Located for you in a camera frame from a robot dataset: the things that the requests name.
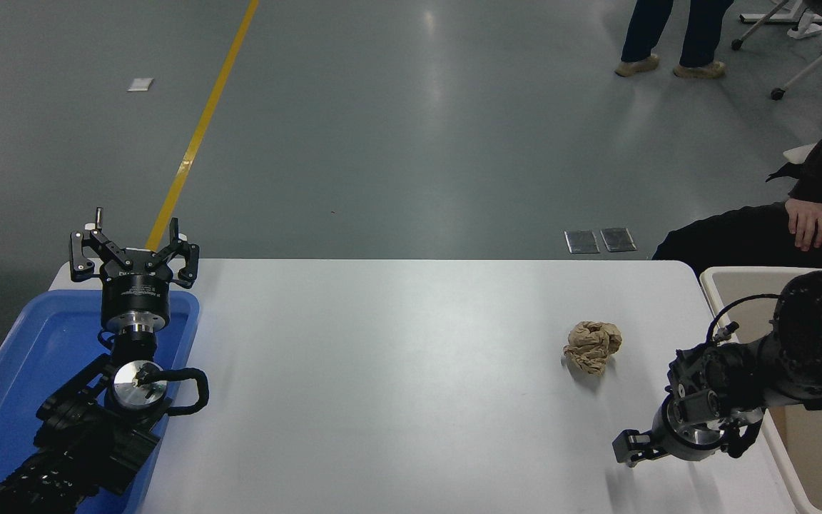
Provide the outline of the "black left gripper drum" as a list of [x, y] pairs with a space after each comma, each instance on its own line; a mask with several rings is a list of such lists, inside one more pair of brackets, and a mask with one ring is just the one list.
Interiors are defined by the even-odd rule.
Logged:
[[168, 261], [140, 250], [127, 251], [125, 258], [133, 264], [130, 270], [121, 266], [124, 261], [102, 259], [101, 326], [114, 334], [136, 324], [160, 331], [171, 319]]

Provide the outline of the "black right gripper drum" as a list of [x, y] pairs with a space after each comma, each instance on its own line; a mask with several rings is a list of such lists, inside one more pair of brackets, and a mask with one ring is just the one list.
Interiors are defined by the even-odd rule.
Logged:
[[678, 422], [674, 414], [674, 399], [667, 396], [655, 414], [650, 430], [652, 460], [673, 458], [699, 462], [714, 455], [727, 442], [725, 430], [701, 428]]

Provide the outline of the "person's right hand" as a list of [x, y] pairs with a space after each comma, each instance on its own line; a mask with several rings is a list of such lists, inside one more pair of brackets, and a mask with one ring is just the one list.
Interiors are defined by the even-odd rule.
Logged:
[[789, 198], [785, 201], [787, 227], [793, 244], [803, 253], [822, 246], [822, 203]]

